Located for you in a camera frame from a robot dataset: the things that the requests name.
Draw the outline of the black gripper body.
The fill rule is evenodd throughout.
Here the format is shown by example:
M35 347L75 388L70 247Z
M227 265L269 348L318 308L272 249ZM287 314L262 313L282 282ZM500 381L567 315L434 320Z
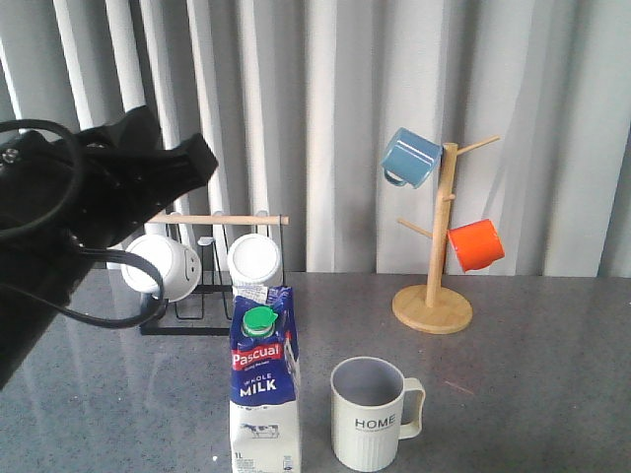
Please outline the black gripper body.
M146 105L77 133L44 119L2 123L1 241L108 248L177 198L177 151L157 147Z

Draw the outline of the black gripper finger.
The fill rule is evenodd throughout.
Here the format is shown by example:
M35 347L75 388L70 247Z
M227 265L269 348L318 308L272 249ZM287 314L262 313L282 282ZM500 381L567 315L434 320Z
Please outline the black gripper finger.
M156 152L147 165L147 184L160 202L173 202L208 183L218 161L200 133L171 150Z

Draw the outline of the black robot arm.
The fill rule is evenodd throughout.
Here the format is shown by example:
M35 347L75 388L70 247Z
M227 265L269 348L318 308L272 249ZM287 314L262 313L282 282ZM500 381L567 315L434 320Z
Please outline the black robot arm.
M44 119L1 125L1 378L11 379L56 315L104 328L143 324L166 305L146 259L119 244L181 195L205 185L218 162L200 134L161 150L146 106L71 132ZM100 318L70 308L97 262L126 264L157 287L137 314Z

